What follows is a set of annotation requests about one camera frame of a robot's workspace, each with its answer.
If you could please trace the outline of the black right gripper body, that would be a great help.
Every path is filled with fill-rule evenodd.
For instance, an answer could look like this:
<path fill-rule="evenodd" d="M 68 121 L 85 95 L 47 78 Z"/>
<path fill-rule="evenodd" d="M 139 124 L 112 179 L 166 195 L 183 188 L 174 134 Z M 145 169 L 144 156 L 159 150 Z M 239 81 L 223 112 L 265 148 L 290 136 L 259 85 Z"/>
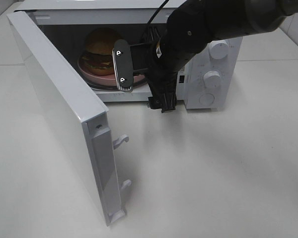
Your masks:
<path fill-rule="evenodd" d="M 171 46 L 166 33 L 160 33 L 158 27 L 149 27 L 140 43 L 130 46 L 134 72 L 163 77 L 176 74 L 189 61 L 189 54 Z"/>

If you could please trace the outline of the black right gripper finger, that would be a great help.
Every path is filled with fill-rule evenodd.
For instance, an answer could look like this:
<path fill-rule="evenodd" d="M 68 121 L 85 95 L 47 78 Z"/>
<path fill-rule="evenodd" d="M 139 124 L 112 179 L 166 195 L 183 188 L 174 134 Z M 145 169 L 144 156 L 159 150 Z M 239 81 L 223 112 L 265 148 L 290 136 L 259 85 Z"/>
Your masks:
<path fill-rule="evenodd" d="M 148 71 L 146 78 L 152 94 L 148 97 L 149 107 L 153 110 L 161 109 L 162 113 L 175 110 L 177 72 Z"/>

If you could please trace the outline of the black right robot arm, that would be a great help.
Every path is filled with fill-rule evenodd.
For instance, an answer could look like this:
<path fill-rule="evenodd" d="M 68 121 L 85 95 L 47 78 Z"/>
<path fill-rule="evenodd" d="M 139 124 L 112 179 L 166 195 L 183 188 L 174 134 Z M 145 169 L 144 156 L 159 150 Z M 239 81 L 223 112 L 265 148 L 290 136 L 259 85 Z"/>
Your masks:
<path fill-rule="evenodd" d="M 133 62 L 146 67 L 151 109 L 175 110 L 178 71 L 208 43 L 275 31 L 298 13 L 298 0 L 187 0 L 168 17 L 166 29 L 153 36 L 148 25 L 141 36 L 145 54 Z"/>

